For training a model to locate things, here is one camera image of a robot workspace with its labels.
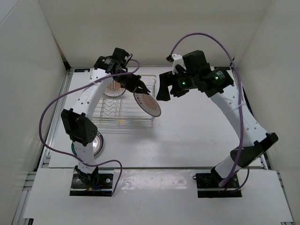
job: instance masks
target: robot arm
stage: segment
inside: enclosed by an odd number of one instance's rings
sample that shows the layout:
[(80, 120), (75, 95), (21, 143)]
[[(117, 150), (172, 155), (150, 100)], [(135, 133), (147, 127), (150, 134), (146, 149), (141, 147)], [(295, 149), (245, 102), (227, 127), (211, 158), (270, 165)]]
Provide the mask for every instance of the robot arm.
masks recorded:
[[(125, 50), (119, 48), (115, 48), (112, 56), (100, 56), (94, 65), (88, 83), (94, 83), (110, 74), (127, 72), (126, 65), (131, 56)], [(73, 142), (77, 156), (82, 160), (82, 162), (78, 162), (75, 169), (82, 182), (88, 187), (93, 187), (98, 182), (98, 167), (85, 165), (96, 164), (92, 142), (98, 129), (91, 121), (95, 108), (113, 80), (119, 82), (123, 88), (130, 92), (148, 94), (150, 91), (140, 79), (141, 76), (134, 74), (106, 78), (84, 89), (71, 109), (64, 109), (61, 113), (65, 131)]]
[[(221, 109), (241, 139), (238, 90), (227, 71), (221, 68), (211, 71), (202, 51), (194, 51), (183, 57), (173, 54), (167, 60), (173, 61), (173, 70), (159, 76), (160, 88), (157, 100), (169, 101), (170, 94), (174, 97), (180, 97), (188, 93), (190, 89), (205, 92), (207, 97)], [(242, 102), (241, 105), (244, 127), (243, 150), (235, 173), (241, 168), (248, 167), (278, 140), (275, 133), (268, 134), (258, 124), (245, 102)], [(237, 151), (237, 148), (232, 150), (227, 158), (211, 170), (218, 183), (229, 175)]]

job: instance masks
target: patterned plate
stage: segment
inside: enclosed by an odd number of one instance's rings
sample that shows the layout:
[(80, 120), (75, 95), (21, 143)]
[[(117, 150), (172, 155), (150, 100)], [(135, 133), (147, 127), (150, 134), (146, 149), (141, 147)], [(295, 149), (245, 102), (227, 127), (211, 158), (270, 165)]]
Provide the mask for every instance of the patterned plate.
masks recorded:
[(161, 114), (161, 109), (154, 97), (147, 94), (133, 93), (138, 105), (149, 115), (158, 117)]
[[(94, 150), (94, 157), (96, 158), (104, 148), (104, 138), (102, 134), (98, 131), (96, 138), (93, 140), (93, 150)], [(74, 144), (71, 144), (72, 153), (77, 156), (77, 152), (75, 150)]]
[(113, 81), (106, 89), (104, 95), (111, 97), (111, 98), (117, 98), (120, 97), (122, 94), (124, 94), (126, 91), (125, 88), (121, 87), (121, 84)]

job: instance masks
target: white platform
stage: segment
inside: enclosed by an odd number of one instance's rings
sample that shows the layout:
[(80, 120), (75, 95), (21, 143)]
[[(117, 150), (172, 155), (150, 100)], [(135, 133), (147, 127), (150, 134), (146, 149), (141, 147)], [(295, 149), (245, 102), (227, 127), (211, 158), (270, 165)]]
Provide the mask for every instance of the white platform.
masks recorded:
[[(156, 74), (157, 91), (159, 74), (170, 67), (142, 67), (137, 74)], [(90, 73), (74, 73), (69, 90), (87, 83)], [(81, 92), (67, 96), (65, 108), (69, 109)], [(105, 149), (97, 157), (101, 163), (118, 159), (127, 168), (145, 167), (214, 167), (239, 144), (239, 139), (221, 110), (204, 93), (191, 90), (185, 96), (159, 102), (160, 117), (152, 127), (132, 128), (117, 132), (99, 129), (105, 139)], [(71, 152), (71, 141), (62, 122), (52, 141), (54, 148)], [(49, 167), (71, 168), (76, 160), (53, 152)], [(103, 165), (118, 167), (116, 163)], [(252, 166), (261, 166), (260, 159)]]
[[(276, 172), (251, 170), (242, 198), (197, 198), (193, 170), (125, 170), (112, 197), (69, 196), (72, 169), (39, 169), (33, 225), (280, 225), (291, 222)], [(243, 180), (246, 171), (238, 177)]]

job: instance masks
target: purple cable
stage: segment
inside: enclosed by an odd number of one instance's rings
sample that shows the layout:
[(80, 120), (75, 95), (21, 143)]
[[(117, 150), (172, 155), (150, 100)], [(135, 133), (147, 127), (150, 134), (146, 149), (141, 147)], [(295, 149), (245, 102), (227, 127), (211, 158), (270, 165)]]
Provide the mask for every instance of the purple cable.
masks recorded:
[(104, 80), (104, 79), (106, 79), (106, 78), (114, 77), (114, 76), (121, 76), (121, 75), (130, 75), (130, 74), (135, 73), (135, 72), (140, 68), (140, 63), (139, 63), (137, 60), (131, 60), (131, 61), (136, 62), (137, 65), (138, 65), (137, 68), (136, 68), (133, 72), (122, 73), (122, 74), (113, 74), (113, 75), (108, 75), (108, 76), (105, 76), (105, 77), (101, 77), (101, 78), (95, 80), (94, 83), (89, 83), (89, 84), (87, 84), (87, 85), (85, 85), (85, 86), (83, 86), (83, 87), (80, 87), (80, 88), (77, 88), (77, 89), (68, 91), (68, 92), (66, 92), (66, 93), (64, 93), (64, 94), (62, 94), (62, 95), (60, 95), (60, 96), (58, 96), (58, 97), (55, 98), (54, 100), (52, 100), (52, 101), (46, 106), (46, 108), (44, 109), (44, 111), (43, 111), (43, 113), (42, 113), (42, 115), (41, 115), (41, 118), (40, 118), (40, 120), (39, 120), (39, 125), (38, 125), (38, 135), (39, 135), (39, 139), (41, 140), (41, 142), (43, 143), (43, 145), (44, 145), (45, 147), (47, 147), (48, 149), (50, 149), (50, 150), (52, 150), (52, 151), (55, 151), (55, 152), (57, 152), (57, 153), (64, 154), (64, 155), (67, 155), (67, 156), (74, 157), (74, 158), (76, 158), (78, 161), (82, 162), (82, 164), (84, 164), (84, 165), (86, 165), (86, 166), (90, 166), (90, 167), (100, 166), (100, 165), (104, 165), (104, 164), (111, 163), (111, 162), (117, 162), (117, 163), (119, 163), (119, 165), (120, 165), (120, 174), (119, 174), (119, 176), (118, 176), (117, 182), (116, 182), (116, 184), (115, 184), (115, 186), (114, 186), (114, 189), (113, 189), (113, 191), (112, 191), (112, 195), (114, 194), (114, 192), (115, 192), (115, 190), (116, 190), (116, 188), (117, 188), (117, 185), (118, 185), (118, 183), (119, 183), (119, 180), (120, 180), (120, 178), (121, 178), (121, 175), (122, 175), (122, 170), (123, 170), (122, 163), (121, 163), (120, 161), (116, 160), (116, 159), (112, 159), (112, 160), (108, 160), (108, 161), (106, 161), (106, 162), (102, 162), (102, 163), (99, 163), (99, 164), (90, 165), (90, 164), (84, 163), (79, 157), (77, 157), (77, 156), (75, 156), (75, 155), (73, 155), (73, 154), (71, 154), (71, 153), (64, 152), (64, 151), (59, 151), (59, 150), (57, 150), (57, 149), (54, 149), (54, 148), (50, 147), (49, 145), (47, 145), (46, 142), (45, 142), (44, 139), (43, 139), (43, 135), (42, 135), (42, 124), (43, 124), (43, 119), (44, 119), (44, 116), (45, 116), (47, 110), (53, 105), (53, 103), (55, 103), (55, 102), (56, 102), (57, 100), (59, 100), (60, 98), (65, 97), (65, 96), (67, 96), (67, 95), (69, 95), (69, 94), (72, 94), (72, 93), (74, 93), (74, 92), (76, 92), (76, 91), (79, 91), (79, 90), (88, 88), (88, 87), (90, 87), (90, 86), (93, 86), (95, 83), (98, 83), (98, 82), (100, 82), (100, 81), (102, 81), (102, 80)]
[(233, 163), (233, 166), (232, 166), (232, 169), (230, 171), (230, 173), (228, 174), (228, 176), (223, 179), (220, 183), (219, 183), (219, 187), (223, 187), (227, 184), (227, 182), (229, 181), (229, 179), (234, 175), (234, 170), (240, 160), (240, 155), (241, 155), (241, 152), (242, 152), (242, 146), (243, 146), (243, 139), (244, 139), (244, 126), (243, 126), (243, 110), (242, 110), (242, 107), (241, 107), (241, 102), (242, 102), (242, 84), (241, 84), (241, 81), (240, 81), (240, 74), (239, 74), (239, 71), (238, 71), (238, 68), (236, 67), (234, 61), (233, 61), (233, 58), (231, 57), (230, 53), (228, 52), (228, 50), (224, 47), (224, 45), (222, 45), (221, 42), (219, 42), (217, 39), (215, 39), (213, 36), (209, 35), (209, 34), (206, 34), (206, 33), (200, 33), (200, 32), (196, 32), (196, 33), (190, 33), (190, 34), (187, 34), (185, 36), (183, 36), (181, 39), (179, 39), (179, 41), (175, 44), (175, 46), (173, 47), (170, 55), (173, 54), (175, 48), (178, 46), (178, 44), (185, 38), (189, 37), (189, 36), (193, 36), (193, 35), (202, 35), (202, 36), (206, 36), (206, 37), (209, 37), (211, 39), (213, 39), (215, 42), (217, 42), (217, 44), (219, 46), (221, 46), (221, 48), (224, 50), (224, 52), (226, 53), (226, 55), (228, 56), (232, 66), (233, 66), (233, 70), (235, 71), (236, 73), (236, 76), (238, 78), (238, 88), (239, 88), (239, 99), (238, 99), (238, 104), (239, 104), (239, 113), (240, 113), (240, 143), (239, 143), (239, 147), (238, 147), (238, 153), (236, 155), (236, 158), (235, 158), (235, 161)]

